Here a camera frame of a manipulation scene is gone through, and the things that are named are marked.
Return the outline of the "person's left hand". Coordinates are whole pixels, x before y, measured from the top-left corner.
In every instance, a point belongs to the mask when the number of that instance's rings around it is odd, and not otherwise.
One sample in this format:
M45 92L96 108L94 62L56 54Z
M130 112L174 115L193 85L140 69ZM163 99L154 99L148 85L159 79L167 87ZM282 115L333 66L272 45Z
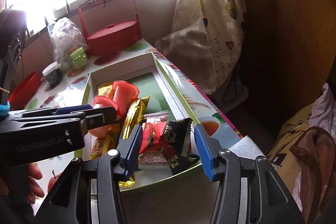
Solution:
M43 189L37 183L37 180L40 180L42 178L43 175L41 173L41 170L37 167L36 163L31 163L27 165L27 201L30 204L34 204L37 197L43 198L45 196Z

